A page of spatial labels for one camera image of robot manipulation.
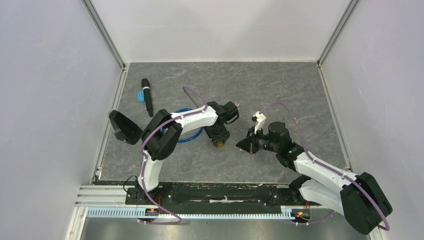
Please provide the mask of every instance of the blue lego brick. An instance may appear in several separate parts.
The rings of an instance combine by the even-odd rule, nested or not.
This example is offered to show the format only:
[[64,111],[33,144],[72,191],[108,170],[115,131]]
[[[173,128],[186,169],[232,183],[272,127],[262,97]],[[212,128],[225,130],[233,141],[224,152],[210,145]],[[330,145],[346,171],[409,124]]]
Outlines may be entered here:
[[137,98],[138,98],[138,102],[139,103],[144,103],[145,102],[145,94],[143,91],[138,91],[137,92]]

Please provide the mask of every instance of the coiled blue cable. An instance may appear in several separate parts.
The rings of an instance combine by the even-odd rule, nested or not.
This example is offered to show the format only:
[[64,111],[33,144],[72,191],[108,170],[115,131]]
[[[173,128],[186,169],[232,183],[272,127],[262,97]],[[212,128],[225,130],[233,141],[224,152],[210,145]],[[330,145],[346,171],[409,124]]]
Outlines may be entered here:
[[[180,109],[180,110],[175,111],[175,112],[176,113],[182,113],[182,112],[187,112],[187,111],[190,111],[190,110],[193,110],[193,109],[191,109],[191,108],[183,108],[183,109]],[[203,131],[203,127],[199,128],[199,131],[196,134],[194,134],[193,136],[188,137],[186,139],[180,139],[180,140],[178,140],[177,143],[186,143],[186,142],[189,142],[189,141],[197,138],[202,133],[202,131]]]

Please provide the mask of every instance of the white enclosure wall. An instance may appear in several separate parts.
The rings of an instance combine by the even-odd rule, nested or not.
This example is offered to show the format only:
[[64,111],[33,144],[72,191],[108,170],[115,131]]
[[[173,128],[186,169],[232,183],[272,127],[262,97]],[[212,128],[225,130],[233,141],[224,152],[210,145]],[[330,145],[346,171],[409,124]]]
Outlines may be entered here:
[[316,61],[349,0],[92,0],[125,62]]
[[424,2],[360,1],[323,64],[351,161],[393,206],[388,239],[423,239]]
[[0,239],[64,239],[120,69],[79,0],[1,1],[0,43]]

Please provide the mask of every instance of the purple cable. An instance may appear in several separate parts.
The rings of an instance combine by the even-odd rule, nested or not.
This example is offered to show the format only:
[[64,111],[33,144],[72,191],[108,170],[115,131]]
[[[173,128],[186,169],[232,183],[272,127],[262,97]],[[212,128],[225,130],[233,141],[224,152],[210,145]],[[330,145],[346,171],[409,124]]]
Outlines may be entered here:
[[306,223],[303,223],[303,222],[292,222],[292,223],[296,224],[296,226],[309,226],[309,225],[312,225],[312,224],[321,223],[321,222],[324,222],[325,220],[333,217],[335,212],[336,211],[332,210],[327,216],[325,216],[324,218],[321,218],[320,220],[306,222]]
[[146,194],[147,198],[150,200],[150,202],[152,202],[155,206],[157,206],[160,210],[164,211],[165,213],[168,213],[174,217],[176,217],[178,219],[178,221],[167,221],[167,222],[145,222],[146,224],[151,224],[151,225],[174,225],[174,224],[179,224],[183,221],[183,219],[176,215],[175,213],[169,211],[168,209],[162,207],[160,204],[158,204],[157,202],[155,202],[155,200],[153,200],[153,198],[149,195],[149,192],[146,190],[146,184],[144,181],[144,176],[145,176],[145,169],[146,169],[146,164],[145,164],[145,159],[148,158],[147,154],[145,154],[143,152],[143,149],[145,148],[146,144],[149,142],[149,140],[153,137],[153,135],[155,135],[156,132],[160,131],[160,129],[162,129],[165,125],[171,123],[174,120],[177,119],[181,119],[187,116],[191,116],[191,115],[195,115],[195,114],[200,114],[203,111],[205,111],[208,108],[208,103],[206,101],[206,99],[204,97],[202,97],[200,95],[200,93],[198,93],[197,91],[193,90],[192,88],[183,86],[182,89],[184,90],[184,92],[188,95],[188,97],[193,101],[194,105],[196,105],[196,107],[198,108],[199,106],[197,105],[197,103],[195,102],[195,100],[190,96],[190,94],[187,92],[190,91],[192,93],[194,93],[195,95],[197,95],[204,104],[204,108],[198,111],[194,111],[194,112],[189,112],[189,113],[185,113],[183,115],[171,118],[167,121],[165,121],[164,123],[162,123],[161,125],[159,125],[157,128],[155,128],[148,136],[147,138],[143,141],[143,144],[141,145],[141,154],[143,154],[143,163],[141,164],[141,171],[140,171],[140,176],[141,176],[141,186],[143,187],[143,191]]
[[332,167],[330,167],[330,166],[328,166],[328,165],[326,165],[326,164],[324,164],[324,163],[322,163],[322,162],[320,162],[320,161],[318,161],[318,160],[316,160],[316,159],[314,159],[310,154],[309,154],[309,151],[308,151],[308,148],[306,147],[306,144],[305,144],[305,142],[304,142],[304,140],[303,140],[303,138],[302,138],[302,134],[301,134],[301,128],[299,127],[299,124],[298,124],[298,122],[296,121],[296,118],[295,118],[295,116],[293,115],[293,112],[290,110],[290,108],[288,107],[288,106],[286,106],[283,102],[281,102],[281,101],[275,101],[275,102],[273,102],[273,103],[270,103],[270,104],[268,104],[266,107],[264,107],[259,113],[263,113],[267,108],[269,108],[269,107],[271,107],[272,105],[275,105],[275,104],[280,104],[280,105],[282,105],[287,111],[288,111],[288,113],[290,114],[290,116],[291,116],[291,118],[293,119],[293,121],[294,121],[294,124],[295,124],[295,126],[296,126],[296,129],[297,129],[297,134],[299,135],[299,139],[300,139],[300,144],[303,146],[303,149],[304,149],[304,151],[305,151],[305,153],[306,153],[306,155],[308,156],[308,158],[312,161],[312,163],[313,164],[318,164],[318,165],[320,165],[321,167],[323,167],[323,168],[325,168],[325,169],[328,169],[328,170],[330,170],[331,172],[333,172],[333,173],[335,173],[335,174],[337,174],[337,175],[339,175],[340,177],[342,177],[342,178],[345,178],[345,179],[347,179],[349,182],[351,182],[356,188],[358,188],[359,189],[359,191],[369,200],[369,202],[372,204],[372,206],[375,208],[375,210],[377,210],[377,213],[378,213],[378,215],[380,215],[380,218],[382,219],[382,221],[384,222],[384,225],[385,226],[381,226],[381,225],[378,225],[378,227],[380,228],[380,229],[383,229],[383,230],[386,230],[386,231],[389,231],[390,230],[390,225],[389,225],[389,222],[387,221],[387,219],[386,219],[386,217],[384,216],[384,214],[383,214],[383,212],[382,212],[382,210],[379,208],[379,206],[377,205],[377,203],[374,201],[374,199],[368,194],[368,192],[366,192],[357,182],[355,182],[352,178],[350,178],[350,177],[348,177],[348,176],[343,176],[343,173],[342,172],[340,172],[340,171],[338,171],[338,170],[336,170],[336,169],[334,169],[334,168],[332,168]]

